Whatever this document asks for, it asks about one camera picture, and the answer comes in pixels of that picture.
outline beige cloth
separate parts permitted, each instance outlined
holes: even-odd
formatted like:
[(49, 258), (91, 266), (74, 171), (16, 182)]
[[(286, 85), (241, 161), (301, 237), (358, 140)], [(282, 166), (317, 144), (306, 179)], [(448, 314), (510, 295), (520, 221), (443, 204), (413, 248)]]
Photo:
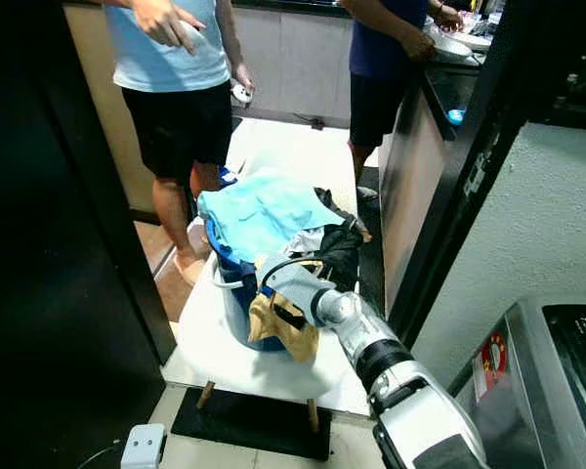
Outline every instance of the beige cloth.
[(301, 330), (297, 329), (275, 313), (274, 305), (293, 316), (304, 315), (279, 293), (275, 293), (272, 298), (259, 293), (250, 305), (250, 335), (247, 340), (257, 342), (275, 336), (295, 362), (305, 362), (313, 358), (319, 347), (319, 332), (316, 327), (307, 323)]

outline cable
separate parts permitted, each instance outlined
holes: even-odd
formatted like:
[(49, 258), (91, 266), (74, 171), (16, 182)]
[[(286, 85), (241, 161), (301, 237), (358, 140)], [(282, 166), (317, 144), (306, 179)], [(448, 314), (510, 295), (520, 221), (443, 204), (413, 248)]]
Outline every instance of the cable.
[(114, 440), (112, 447), (106, 447), (104, 449), (101, 449), (100, 451), (95, 453), (93, 456), (90, 456), (87, 459), (85, 459), (82, 463), (80, 463), (80, 465), (76, 469), (82, 469), (83, 467), (85, 467), (87, 464), (89, 464), (94, 459), (96, 459), (96, 458), (102, 456), (103, 454), (106, 454), (107, 452), (117, 448), (117, 445), (119, 445), (120, 443), (121, 443), (120, 440)]
[(299, 264), (301, 262), (308, 262), (308, 261), (321, 261), (321, 262), (323, 262), (323, 260), (317, 256), (296, 257), (295, 259), (288, 259), (284, 262), (280, 262), (277, 266), (271, 268), (267, 272), (267, 274), (263, 277), (263, 281), (261, 281), (261, 288), (263, 288), (264, 286), (268, 286), (267, 285), (268, 278), (271, 277), (273, 274), (275, 274), (280, 269), (282, 269), (283, 267), (290, 266), (291, 264)]

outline wooden floor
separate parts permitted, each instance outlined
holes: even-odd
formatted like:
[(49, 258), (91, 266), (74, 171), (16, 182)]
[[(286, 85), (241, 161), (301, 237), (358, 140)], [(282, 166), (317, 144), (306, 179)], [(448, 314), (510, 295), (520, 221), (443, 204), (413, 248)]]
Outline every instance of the wooden floor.
[(177, 322), (191, 288), (183, 281), (173, 262), (163, 264), (174, 245), (161, 226), (135, 222), (135, 228), (167, 318)]

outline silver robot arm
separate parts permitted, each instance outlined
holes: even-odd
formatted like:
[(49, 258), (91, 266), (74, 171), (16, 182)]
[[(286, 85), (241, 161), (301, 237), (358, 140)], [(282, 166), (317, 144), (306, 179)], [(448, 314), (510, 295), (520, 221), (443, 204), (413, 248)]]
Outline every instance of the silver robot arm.
[(388, 468), (487, 467), (471, 419), (360, 295), (336, 291), (283, 256), (268, 259), (257, 279), (337, 334), (377, 415), (373, 435)]

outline white wall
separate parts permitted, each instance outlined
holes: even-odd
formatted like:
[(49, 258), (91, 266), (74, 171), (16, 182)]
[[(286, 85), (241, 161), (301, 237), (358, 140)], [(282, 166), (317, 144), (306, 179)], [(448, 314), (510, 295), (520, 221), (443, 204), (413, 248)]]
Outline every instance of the white wall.
[(586, 131), (526, 125), (413, 353), (448, 385), (527, 293), (586, 293)]

